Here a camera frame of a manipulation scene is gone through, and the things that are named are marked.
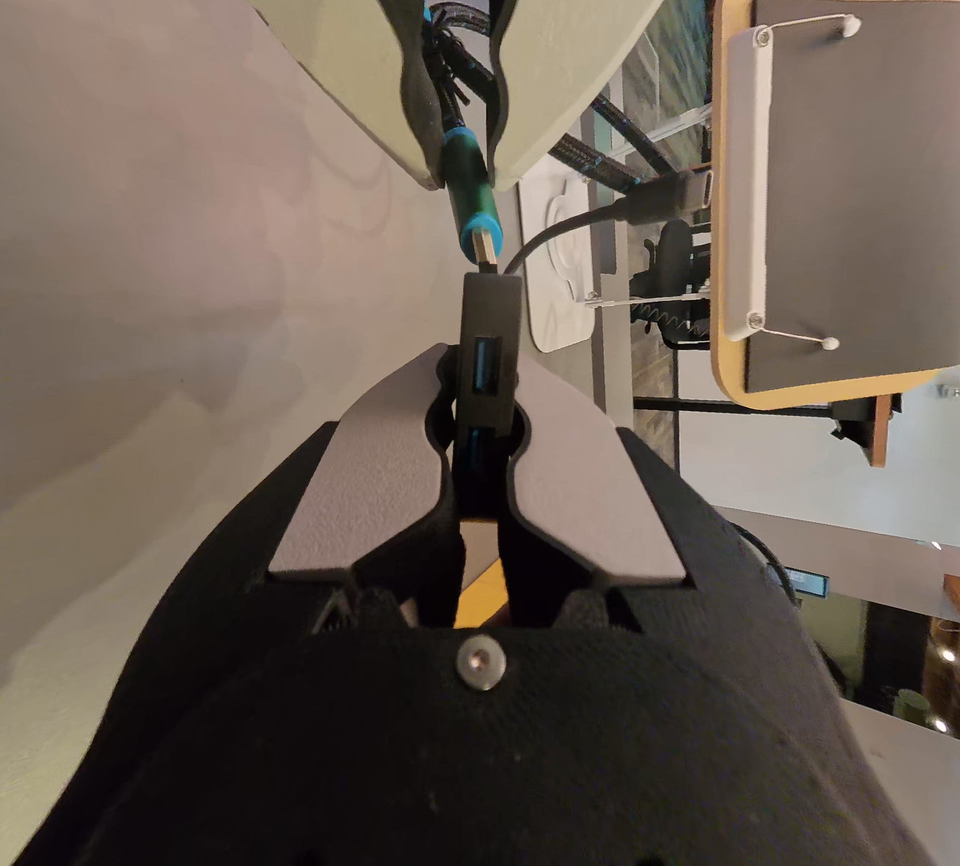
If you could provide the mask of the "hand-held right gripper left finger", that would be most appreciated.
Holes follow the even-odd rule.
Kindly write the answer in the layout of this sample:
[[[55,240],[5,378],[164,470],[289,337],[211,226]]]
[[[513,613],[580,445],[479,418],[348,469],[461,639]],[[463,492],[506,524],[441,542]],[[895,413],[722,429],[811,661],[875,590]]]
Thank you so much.
[[[386,590],[421,625],[452,625],[461,533],[447,448],[448,345],[436,344],[361,395],[325,450],[270,560],[270,577]]]

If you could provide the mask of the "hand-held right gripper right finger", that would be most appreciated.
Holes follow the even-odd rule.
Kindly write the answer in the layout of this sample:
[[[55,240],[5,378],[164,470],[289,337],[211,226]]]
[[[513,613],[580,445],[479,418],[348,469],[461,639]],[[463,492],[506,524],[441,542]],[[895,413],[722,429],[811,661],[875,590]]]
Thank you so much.
[[[687,571],[614,424],[525,356],[505,467],[500,565],[511,625],[551,625],[568,596],[672,589]]]

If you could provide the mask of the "yellow plastic bin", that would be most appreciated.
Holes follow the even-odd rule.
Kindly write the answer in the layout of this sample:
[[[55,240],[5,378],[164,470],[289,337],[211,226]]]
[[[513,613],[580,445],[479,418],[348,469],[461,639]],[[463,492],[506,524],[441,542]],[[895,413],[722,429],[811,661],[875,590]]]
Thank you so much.
[[[454,629],[457,631],[479,629],[494,620],[507,605],[505,575],[500,561],[497,560],[461,592]]]

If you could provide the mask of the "white metal strut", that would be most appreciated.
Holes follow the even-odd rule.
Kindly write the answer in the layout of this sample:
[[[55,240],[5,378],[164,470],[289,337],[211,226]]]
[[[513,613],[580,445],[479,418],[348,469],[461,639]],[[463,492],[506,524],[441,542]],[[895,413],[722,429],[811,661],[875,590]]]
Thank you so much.
[[[590,297],[584,300],[574,301],[576,305],[591,310],[612,309],[612,307],[632,307],[632,306],[663,306],[667,304],[693,303],[693,301],[708,301],[711,299],[710,292],[693,292],[683,293],[674,297],[628,297],[625,299],[605,299],[603,297]]]

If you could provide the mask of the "white mounting bar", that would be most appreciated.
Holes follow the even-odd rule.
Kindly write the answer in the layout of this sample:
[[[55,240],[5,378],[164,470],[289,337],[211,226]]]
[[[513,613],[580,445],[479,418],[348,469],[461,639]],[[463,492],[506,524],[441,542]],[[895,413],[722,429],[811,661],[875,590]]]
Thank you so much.
[[[727,43],[724,105],[724,330],[733,343],[763,329],[767,291],[769,117],[774,40],[767,25]]]

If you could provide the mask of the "black office chair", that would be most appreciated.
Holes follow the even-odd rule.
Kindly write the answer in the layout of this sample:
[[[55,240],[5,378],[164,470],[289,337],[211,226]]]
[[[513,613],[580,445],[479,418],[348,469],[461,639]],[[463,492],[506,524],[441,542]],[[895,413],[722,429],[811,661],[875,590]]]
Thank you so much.
[[[706,292],[710,279],[711,247],[694,245],[693,229],[683,220],[667,222],[659,240],[643,242],[648,254],[644,270],[630,278],[630,297],[674,297]],[[708,351],[708,301],[632,306],[630,322],[641,323],[643,332],[655,326],[663,344],[674,351]]]

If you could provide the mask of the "dark wooden desk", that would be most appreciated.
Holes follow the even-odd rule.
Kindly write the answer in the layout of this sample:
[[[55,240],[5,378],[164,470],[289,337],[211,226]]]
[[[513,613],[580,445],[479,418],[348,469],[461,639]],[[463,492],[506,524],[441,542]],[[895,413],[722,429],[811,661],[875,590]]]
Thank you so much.
[[[886,464],[889,423],[901,412],[901,405],[899,393],[830,404],[835,425],[831,436],[854,443],[871,468],[881,469]]]

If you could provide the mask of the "grey panel with wooden edge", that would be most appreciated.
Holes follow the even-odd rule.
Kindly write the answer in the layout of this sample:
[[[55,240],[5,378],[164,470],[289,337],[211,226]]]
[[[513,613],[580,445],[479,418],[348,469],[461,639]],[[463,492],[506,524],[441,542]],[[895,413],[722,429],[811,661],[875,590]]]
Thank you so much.
[[[717,0],[713,378],[780,406],[905,393],[957,366],[957,0]],[[727,43],[773,30],[763,329],[724,330]]]

